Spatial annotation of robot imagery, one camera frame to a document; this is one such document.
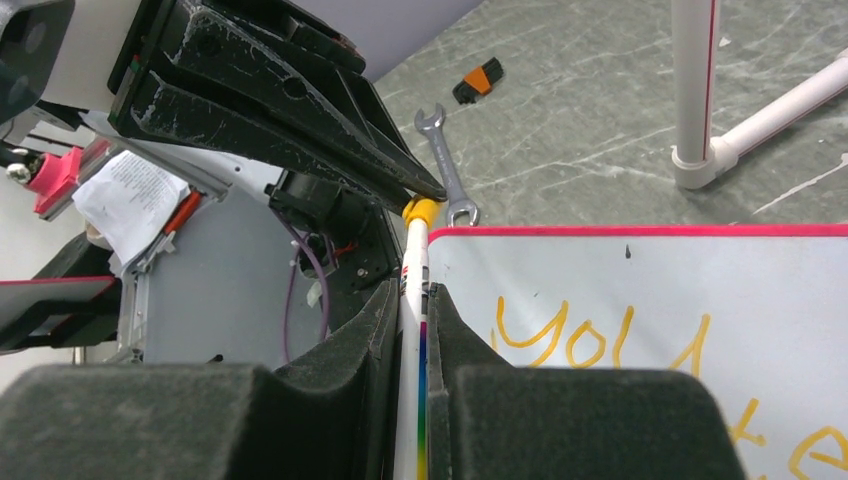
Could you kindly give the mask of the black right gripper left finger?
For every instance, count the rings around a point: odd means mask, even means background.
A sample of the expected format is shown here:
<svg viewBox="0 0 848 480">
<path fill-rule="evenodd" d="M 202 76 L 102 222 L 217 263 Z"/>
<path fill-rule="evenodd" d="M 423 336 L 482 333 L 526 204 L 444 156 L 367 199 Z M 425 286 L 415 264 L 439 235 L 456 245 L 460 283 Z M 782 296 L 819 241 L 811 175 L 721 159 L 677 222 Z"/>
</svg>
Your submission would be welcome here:
<svg viewBox="0 0 848 480">
<path fill-rule="evenodd" d="M 290 364 L 54 365 L 1 399 L 5 479 L 378 479 L 399 286 Z"/>
</svg>

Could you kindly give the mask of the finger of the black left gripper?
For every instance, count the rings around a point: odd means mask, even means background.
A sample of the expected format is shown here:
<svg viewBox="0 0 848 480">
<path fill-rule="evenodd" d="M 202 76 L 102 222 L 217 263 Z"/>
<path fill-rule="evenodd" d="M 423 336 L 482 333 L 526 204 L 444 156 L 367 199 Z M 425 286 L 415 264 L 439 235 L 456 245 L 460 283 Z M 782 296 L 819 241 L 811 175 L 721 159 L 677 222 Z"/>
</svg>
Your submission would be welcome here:
<svg viewBox="0 0 848 480">
<path fill-rule="evenodd" d="M 394 213 L 412 199 L 405 187 L 369 173 L 365 163 L 349 153 L 228 109 L 153 72 L 136 75 L 123 87 L 109 123 L 127 138 L 225 152 L 319 178 Z"/>
<path fill-rule="evenodd" d="M 363 161 L 411 195 L 444 187 L 413 156 L 342 36 L 286 1 L 168 1 L 155 21 L 167 83 Z"/>
</svg>

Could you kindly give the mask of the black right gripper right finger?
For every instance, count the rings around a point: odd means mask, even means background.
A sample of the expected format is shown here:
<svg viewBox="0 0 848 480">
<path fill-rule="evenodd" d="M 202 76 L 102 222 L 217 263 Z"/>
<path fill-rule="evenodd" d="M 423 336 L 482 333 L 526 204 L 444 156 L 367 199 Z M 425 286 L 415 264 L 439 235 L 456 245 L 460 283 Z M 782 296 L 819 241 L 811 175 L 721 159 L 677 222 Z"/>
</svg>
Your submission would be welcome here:
<svg viewBox="0 0 848 480">
<path fill-rule="evenodd" d="M 713 396 L 694 377 L 645 369 L 516 367 L 429 300 L 433 479 L 741 479 Z"/>
</svg>

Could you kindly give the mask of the white rainbow marker pen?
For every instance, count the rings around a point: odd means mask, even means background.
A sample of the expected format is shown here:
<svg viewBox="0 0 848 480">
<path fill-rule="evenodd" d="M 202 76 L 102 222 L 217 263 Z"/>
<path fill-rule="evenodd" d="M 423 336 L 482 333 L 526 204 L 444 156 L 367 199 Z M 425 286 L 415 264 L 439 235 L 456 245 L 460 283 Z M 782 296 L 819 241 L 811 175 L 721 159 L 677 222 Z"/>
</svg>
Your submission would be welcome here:
<svg viewBox="0 0 848 480">
<path fill-rule="evenodd" d="M 392 469 L 394 479 L 428 477 L 428 234 L 429 226 L 425 220 L 418 218 L 409 222 L 400 278 L 398 323 L 401 352 Z"/>
</svg>

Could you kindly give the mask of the yellow marker cap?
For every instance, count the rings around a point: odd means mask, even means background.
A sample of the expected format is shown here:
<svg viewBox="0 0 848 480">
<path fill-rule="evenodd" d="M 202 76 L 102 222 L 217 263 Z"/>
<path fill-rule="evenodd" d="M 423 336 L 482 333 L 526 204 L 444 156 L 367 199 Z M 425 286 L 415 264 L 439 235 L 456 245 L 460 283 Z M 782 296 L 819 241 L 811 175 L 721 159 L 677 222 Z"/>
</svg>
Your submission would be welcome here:
<svg viewBox="0 0 848 480">
<path fill-rule="evenodd" d="M 438 219 L 442 205 L 442 202 L 424 196 L 413 197 L 401 214 L 405 227 L 409 228 L 413 221 L 420 220 L 426 224 L 428 229 L 431 229 Z"/>
</svg>

